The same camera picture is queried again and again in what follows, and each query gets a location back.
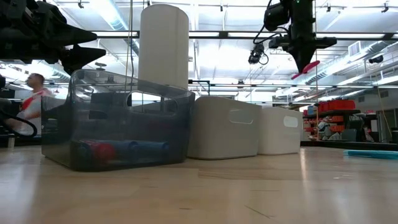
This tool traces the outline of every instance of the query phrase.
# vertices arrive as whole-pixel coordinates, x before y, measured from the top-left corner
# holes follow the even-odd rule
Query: white cylindrical container
[[[141,13],[138,79],[188,89],[189,19],[175,6]]]

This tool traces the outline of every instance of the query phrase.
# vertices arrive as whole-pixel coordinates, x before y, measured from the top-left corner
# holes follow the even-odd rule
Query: ceiling light
[[[384,37],[385,34],[339,34],[339,33],[330,33],[323,34],[317,33],[317,38],[324,37],[336,37],[337,39],[368,39],[368,38],[381,38]]]
[[[338,88],[373,88],[373,86],[338,86]]]
[[[339,97],[341,97],[341,96],[323,96],[323,97],[318,98],[318,100],[319,101],[328,101],[328,100],[332,100],[332,99],[339,98]]]
[[[358,91],[354,91],[354,92],[351,92],[351,93],[347,93],[347,94],[345,94],[344,96],[353,96],[353,95],[357,95],[358,93],[361,93],[361,92],[363,92],[364,90],[358,90]]]
[[[373,82],[373,85],[383,85],[383,84],[396,82],[396,81],[398,81],[398,75],[393,76],[393,77],[383,78],[381,80],[375,81],[375,82]]]
[[[284,104],[296,104],[296,105],[312,105],[315,102],[262,102],[262,103],[272,103],[272,104],[277,104],[277,105],[284,105]]]
[[[215,86],[219,87],[250,87],[248,84],[215,84]]]
[[[270,37],[275,33],[260,33],[259,38],[262,37]],[[249,32],[229,32],[228,37],[255,37],[256,33],[249,33]]]
[[[128,38],[129,36],[138,37],[137,32],[128,32],[128,31],[94,31],[93,33],[95,33],[98,36],[98,38],[107,38],[107,37]]]
[[[316,87],[318,87],[318,88],[331,88],[333,86],[328,86],[328,85],[318,85],[318,86],[316,86],[316,85],[297,85],[296,87],[297,88],[316,88]]]
[[[338,85],[345,85],[345,84],[353,83],[356,80],[360,80],[361,78],[363,78],[363,77],[357,76],[357,77],[349,78],[349,79],[347,79],[345,81],[340,82]]]
[[[190,37],[218,37],[218,32],[189,32]]]
[[[398,88],[398,86],[379,86],[378,88],[388,88],[388,89],[391,89],[391,88]]]

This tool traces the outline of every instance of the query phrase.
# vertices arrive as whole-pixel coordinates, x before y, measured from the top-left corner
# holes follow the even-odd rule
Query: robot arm
[[[269,0],[264,14],[263,28],[271,32],[290,21],[287,35],[272,38],[269,48],[282,47],[284,51],[291,54],[300,73],[311,62],[316,49],[325,49],[337,43],[334,37],[316,38],[312,27],[315,22],[312,1],[280,0],[280,3],[271,5],[271,0]]]
[[[84,65],[104,56],[103,49],[80,47],[96,40],[97,35],[67,24],[56,6],[35,0],[0,0],[0,60],[61,61],[72,74]]]

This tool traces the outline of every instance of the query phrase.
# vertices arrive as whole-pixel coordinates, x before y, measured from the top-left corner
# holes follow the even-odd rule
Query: white shirt
[[[26,118],[33,113],[41,112],[42,110],[42,96],[53,96],[50,90],[43,88],[40,91],[33,93],[31,97],[22,102],[21,112],[17,114],[19,118]],[[28,120],[37,128],[37,135],[42,134],[42,118],[33,118]],[[17,130],[18,133],[29,135],[33,133],[33,128],[26,123],[23,123]]]

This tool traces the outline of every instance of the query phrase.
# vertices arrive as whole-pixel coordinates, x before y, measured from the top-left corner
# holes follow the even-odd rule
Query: air vent
[[[351,44],[350,46],[348,46],[348,54],[350,57],[359,54],[360,51],[361,51],[360,41],[357,41],[357,42]]]
[[[385,97],[388,97],[388,91],[380,92],[380,98],[385,98]]]

